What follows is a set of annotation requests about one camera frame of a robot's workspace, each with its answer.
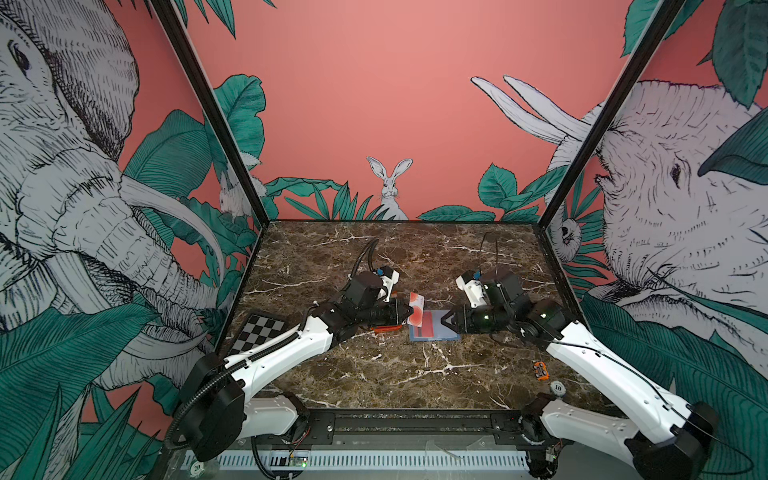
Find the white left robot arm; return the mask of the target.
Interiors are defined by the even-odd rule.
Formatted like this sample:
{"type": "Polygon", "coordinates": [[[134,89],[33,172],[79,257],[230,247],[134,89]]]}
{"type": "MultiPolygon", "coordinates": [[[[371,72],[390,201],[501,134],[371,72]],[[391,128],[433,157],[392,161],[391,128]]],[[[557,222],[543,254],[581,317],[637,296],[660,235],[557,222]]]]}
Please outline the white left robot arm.
{"type": "Polygon", "coordinates": [[[303,405],[286,396],[259,398],[265,386],[353,337],[361,326],[400,325],[413,313],[400,298],[361,306],[323,302],[311,306],[299,325],[260,346],[224,359],[204,356],[183,383],[164,448],[190,449],[198,460],[208,461],[241,438],[292,432],[303,405]]]}

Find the blue card holder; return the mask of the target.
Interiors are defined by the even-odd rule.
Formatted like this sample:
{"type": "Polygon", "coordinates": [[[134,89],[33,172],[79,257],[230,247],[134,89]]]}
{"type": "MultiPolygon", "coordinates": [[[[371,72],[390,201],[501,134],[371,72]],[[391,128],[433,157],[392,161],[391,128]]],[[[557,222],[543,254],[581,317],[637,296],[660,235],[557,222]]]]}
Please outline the blue card holder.
{"type": "Polygon", "coordinates": [[[447,310],[425,310],[420,326],[409,326],[411,342],[458,341],[461,336],[444,326],[441,318],[447,310]]]}

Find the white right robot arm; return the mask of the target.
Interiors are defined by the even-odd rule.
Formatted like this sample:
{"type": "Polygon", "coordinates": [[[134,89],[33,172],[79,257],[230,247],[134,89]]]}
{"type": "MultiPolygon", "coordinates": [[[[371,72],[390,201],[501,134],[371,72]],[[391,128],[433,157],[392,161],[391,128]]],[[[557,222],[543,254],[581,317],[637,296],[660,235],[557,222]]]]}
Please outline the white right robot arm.
{"type": "Polygon", "coordinates": [[[576,442],[630,466],[644,479],[696,479],[710,457],[717,412],[688,403],[621,359],[557,302],[458,306],[441,322],[459,334],[507,330],[560,360],[620,411],[612,417],[542,394],[518,419],[535,447],[576,442]]]}

